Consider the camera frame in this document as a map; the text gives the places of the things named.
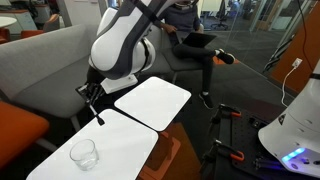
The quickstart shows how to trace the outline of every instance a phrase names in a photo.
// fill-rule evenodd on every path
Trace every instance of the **glass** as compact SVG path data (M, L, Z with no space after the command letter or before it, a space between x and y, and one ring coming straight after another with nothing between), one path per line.
M90 139L85 139L72 147L70 158L81 170L88 171L98 163L99 155L94 142Z

